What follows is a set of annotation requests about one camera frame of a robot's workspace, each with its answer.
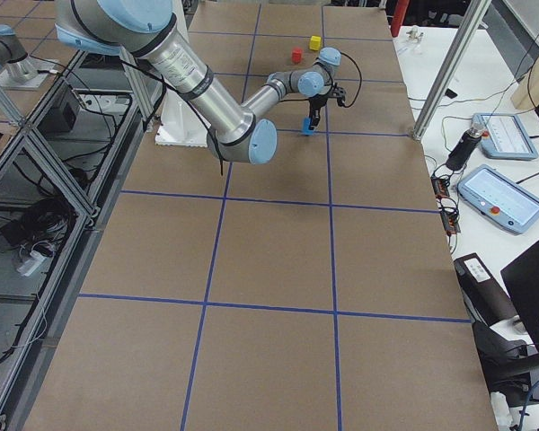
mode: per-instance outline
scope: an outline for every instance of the white table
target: white table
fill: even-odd
[[[441,67],[455,36],[455,29],[421,28],[424,36],[420,44],[409,41],[406,33],[410,29],[411,27],[402,27],[394,44],[410,98],[423,100],[427,97],[437,71]],[[495,92],[505,90],[513,82],[513,75],[509,72],[487,31],[479,30],[475,34],[449,88],[458,94],[455,101],[464,101],[487,98]],[[496,112],[519,112],[513,107],[510,100],[510,96],[516,88],[517,84],[513,83],[504,94]],[[441,133],[443,118],[445,116],[471,118],[475,112],[492,112],[498,105],[500,98],[501,95],[497,95],[487,101],[454,103],[451,106],[439,108],[422,139],[425,154],[434,157],[439,164],[444,163],[449,151],[445,148],[445,141]],[[444,98],[441,104],[448,104],[451,101]],[[411,101],[416,118],[420,111],[415,108],[421,108],[422,105],[422,101]],[[519,117],[529,136],[539,135],[539,118],[534,112],[527,112]],[[446,119],[445,136],[450,149],[455,146],[457,140],[470,125],[469,119]],[[539,138],[534,139],[534,145],[539,152]],[[481,150],[477,149],[467,163],[465,173],[473,171],[484,163],[514,181],[539,172],[539,158],[531,162],[492,160],[486,158]],[[428,168],[431,172],[433,171],[433,162],[428,161]],[[454,183],[458,181],[458,178],[458,176],[454,177]],[[522,186],[539,197],[539,176],[524,182]],[[450,187],[450,192],[454,198],[457,198],[455,187]],[[457,235],[458,243],[453,258],[456,259],[476,252],[503,286],[500,271],[539,240],[539,220],[526,233],[513,235],[499,229],[463,201],[459,203],[459,209],[461,214],[459,223],[462,232]],[[517,334],[512,333],[507,325],[504,327],[501,324],[500,327],[499,331],[507,338],[517,337]],[[529,406],[527,412],[531,416],[526,418],[524,430],[537,429],[539,427],[539,405]],[[512,409],[512,414],[518,420],[519,409]]]

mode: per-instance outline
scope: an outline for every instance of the computer monitor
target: computer monitor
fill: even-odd
[[[539,352],[539,241],[501,270],[511,301]],[[500,370],[516,375],[539,369],[539,353],[512,361]]]

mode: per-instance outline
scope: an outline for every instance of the silver arm segment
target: silver arm segment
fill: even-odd
[[[0,70],[4,66],[10,77],[20,84],[30,81],[38,74],[14,30],[0,24]]]
[[[327,92],[340,64],[339,51],[324,48],[312,67],[272,75],[240,105],[176,30],[172,0],[57,0],[57,31],[75,48],[118,55],[124,47],[149,61],[210,123],[208,147],[229,162],[268,162],[277,131],[261,117],[290,92],[306,97]]]

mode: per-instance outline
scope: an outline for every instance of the yellow block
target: yellow block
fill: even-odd
[[[312,36],[309,39],[309,49],[319,51],[322,47],[322,38],[320,36]]]

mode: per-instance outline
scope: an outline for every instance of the red object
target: red object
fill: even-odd
[[[291,61],[295,64],[301,63],[304,51],[301,48],[293,48],[291,51]]]
[[[410,0],[399,0],[395,6],[395,12],[392,19],[392,37],[396,38],[399,34],[399,29],[402,27],[407,6],[410,5]]]

